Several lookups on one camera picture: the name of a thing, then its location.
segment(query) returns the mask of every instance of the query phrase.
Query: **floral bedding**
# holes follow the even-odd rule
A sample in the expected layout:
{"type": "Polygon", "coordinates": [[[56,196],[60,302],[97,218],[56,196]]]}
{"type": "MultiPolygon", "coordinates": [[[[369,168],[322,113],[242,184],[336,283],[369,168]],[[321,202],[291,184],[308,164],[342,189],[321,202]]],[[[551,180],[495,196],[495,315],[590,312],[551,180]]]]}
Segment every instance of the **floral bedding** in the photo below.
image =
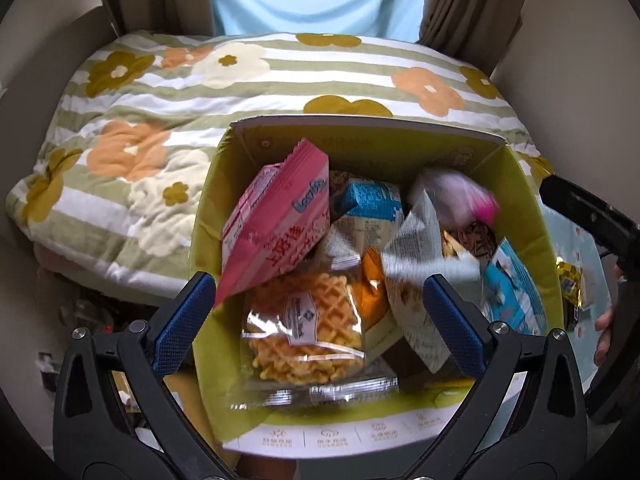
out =
{"type": "Polygon", "coordinates": [[[126,300],[188,280],[218,141],[259,114],[363,114],[493,132],[546,163],[488,77],[423,46],[333,34],[188,38],[136,32],[76,71],[33,173],[6,207],[41,263],[126,300]]]}

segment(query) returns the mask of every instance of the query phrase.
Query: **blue gripper pad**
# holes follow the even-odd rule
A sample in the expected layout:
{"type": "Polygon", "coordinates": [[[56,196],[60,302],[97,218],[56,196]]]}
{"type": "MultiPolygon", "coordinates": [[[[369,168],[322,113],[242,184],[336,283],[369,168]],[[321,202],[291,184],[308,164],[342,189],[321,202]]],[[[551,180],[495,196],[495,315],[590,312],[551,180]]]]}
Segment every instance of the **blue gripper pad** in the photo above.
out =
{"type": "Polygon", "coordinates": [[[198,272],[184,286],[172,304],[163,307],[172,308],[174,313],[154,339],[152,368],[158,376],[171,375],[178,371],[191,343],[207,319],[215,298],[215,280],[205,272],[198,272]]]}
{"type": "Polygon", "coordinates": [[[424,282],[422,304],[462,373],[475,379],[482,377],[486,370],[485,346],[456,306],[456,301],[433,276],[424,282]]]}

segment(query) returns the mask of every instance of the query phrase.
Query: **metal screw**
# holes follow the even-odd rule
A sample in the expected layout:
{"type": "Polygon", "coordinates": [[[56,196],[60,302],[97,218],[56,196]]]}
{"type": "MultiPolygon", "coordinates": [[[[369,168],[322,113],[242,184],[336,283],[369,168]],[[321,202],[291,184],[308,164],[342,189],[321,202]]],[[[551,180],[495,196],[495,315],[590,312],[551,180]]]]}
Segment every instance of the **metal screw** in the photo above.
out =
{"type": "Polygon", "coordinates": [[[566,332],[559,328],[555,328],[551,331],[551,335],[558,339],[558,341],[564,341],[566,339],[566,332]]]}
{"type": "Polygon", "coordinates": [[[132,321],[131,324],[129,325],[129,332],[133,332],[134,334],[137,334],[139,332],[142,332],[145,328],[146,328],[146,321],[144,321],[143,319],[137,319],[135,321],[132,321]]]}
{"type": "Polygon", "coordinates": [[[491,328],[497,334],[506,334],[509,331],[509,325],[507,325],[503,321],[496,321],[494,324],[491,325],[491,328]]]}
{"type": "Polygon", "coordinates": [[[84,336],[86,336],[86,328],[84,326],[76,328],[71,334],[73,339],[82,339],[84,336]]]}

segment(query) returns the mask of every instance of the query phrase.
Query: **waffle label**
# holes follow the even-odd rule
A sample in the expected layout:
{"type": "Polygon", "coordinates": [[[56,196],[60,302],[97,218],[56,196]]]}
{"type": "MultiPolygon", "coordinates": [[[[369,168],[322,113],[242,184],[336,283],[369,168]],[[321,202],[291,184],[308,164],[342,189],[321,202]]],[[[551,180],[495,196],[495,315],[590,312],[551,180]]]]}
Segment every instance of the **waffle label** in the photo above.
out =
{"type": "Polygon", "coordinates": [[[287,336],[290,345],[316,343],[318,311],[309,292],[296,292],[287,296],[284,318],[289,329],[287,336]]]}

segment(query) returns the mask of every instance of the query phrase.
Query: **pink package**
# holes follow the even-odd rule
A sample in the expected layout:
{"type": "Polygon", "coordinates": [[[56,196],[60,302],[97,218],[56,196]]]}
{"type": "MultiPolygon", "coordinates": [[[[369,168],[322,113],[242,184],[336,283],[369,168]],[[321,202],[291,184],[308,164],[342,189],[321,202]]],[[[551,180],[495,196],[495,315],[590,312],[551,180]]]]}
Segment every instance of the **pink package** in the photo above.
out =
{"type": "Polygon", "coordinates": [[[328,179],[328,156],[306,139],[260,170],[223,229],[216,305],[302,261],[329,228],[328,179]]]}
{"type": "Polygon", "coordinates": [[[412,206],[423,191],[445,229],[462,229],[476,219],[491,226],[498,212],[492,193],[458,171],[425,168],[409,191],[412,206]]]}

